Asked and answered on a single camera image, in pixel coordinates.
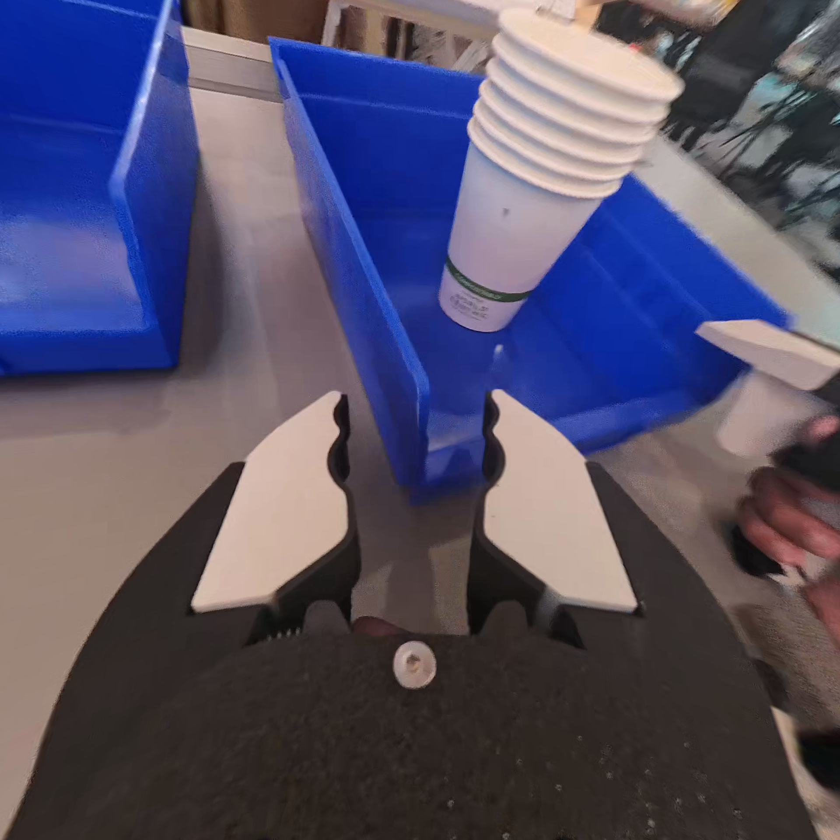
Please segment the stack of nested paper cups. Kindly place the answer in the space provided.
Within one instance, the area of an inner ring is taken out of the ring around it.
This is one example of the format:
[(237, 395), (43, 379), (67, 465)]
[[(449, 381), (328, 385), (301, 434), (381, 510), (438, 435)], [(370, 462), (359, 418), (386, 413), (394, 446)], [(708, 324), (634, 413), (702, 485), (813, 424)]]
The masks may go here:
[(438, 292), (463, 328), (508, 326), (622, 186), (685, 83), (545, 7), (498, 16)]

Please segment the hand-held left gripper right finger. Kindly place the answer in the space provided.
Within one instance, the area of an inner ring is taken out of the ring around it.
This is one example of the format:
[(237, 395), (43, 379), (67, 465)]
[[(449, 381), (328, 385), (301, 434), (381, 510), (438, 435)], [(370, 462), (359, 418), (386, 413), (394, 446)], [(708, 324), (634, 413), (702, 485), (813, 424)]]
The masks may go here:
[(541, 634), (575, 634), (569, 608), (636, 615), (638, 599), (586, 458), (502, 390), (486, 394), (485, 451), (469, 546), (469, 631), (503, 603)]

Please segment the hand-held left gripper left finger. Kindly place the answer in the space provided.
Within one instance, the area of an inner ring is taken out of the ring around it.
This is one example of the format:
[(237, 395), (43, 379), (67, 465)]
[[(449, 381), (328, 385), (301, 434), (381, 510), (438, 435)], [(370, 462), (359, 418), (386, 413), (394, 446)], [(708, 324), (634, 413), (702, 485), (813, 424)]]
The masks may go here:
[(328, 392), (250, 452), (192, 596), (198, 614), (267, 606), (281, 632), (332, 602), (350, 621), (361, 546), (348, 396)]

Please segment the person's right hand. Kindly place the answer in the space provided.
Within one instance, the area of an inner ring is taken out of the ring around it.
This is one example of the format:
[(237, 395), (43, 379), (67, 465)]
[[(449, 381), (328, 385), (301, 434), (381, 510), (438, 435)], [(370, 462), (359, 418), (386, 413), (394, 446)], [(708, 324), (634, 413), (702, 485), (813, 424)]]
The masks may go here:
[(764, 466), (749, 478), (736, 523), (746, 540), (779, 564), (802, 567), (812, 554), (838, 565), (839, 531), (815, 516), (807, 500), (838, 504), (838, 495), (788, 471)]

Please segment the blue plastic bin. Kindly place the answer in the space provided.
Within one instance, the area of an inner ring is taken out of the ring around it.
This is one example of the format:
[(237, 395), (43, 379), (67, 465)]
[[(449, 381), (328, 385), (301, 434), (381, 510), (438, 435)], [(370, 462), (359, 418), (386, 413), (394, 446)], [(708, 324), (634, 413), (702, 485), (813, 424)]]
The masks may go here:
[(583, 455), (716, 400), (743, 363), (706, 321), (789, 315), (631, 175), (511, 325), (452, 322), (438, 288), (480, 80), (271, 38), (303, 223), (396, 482), (412, 499), (480, 482), (501, 389)]
[(2, 376), (172, 368), (200, 160), (181, 5), (1, 13)]

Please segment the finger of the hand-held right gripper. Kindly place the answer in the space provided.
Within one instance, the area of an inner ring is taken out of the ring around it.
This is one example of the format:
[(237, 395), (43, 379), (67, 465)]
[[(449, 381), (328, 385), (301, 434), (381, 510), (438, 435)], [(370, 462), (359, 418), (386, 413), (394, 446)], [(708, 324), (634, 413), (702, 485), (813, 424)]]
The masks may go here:
[(763, 320), (706, 321), (696, 335), (798, 391), (818, 391), (839, 373), (837, 351)]

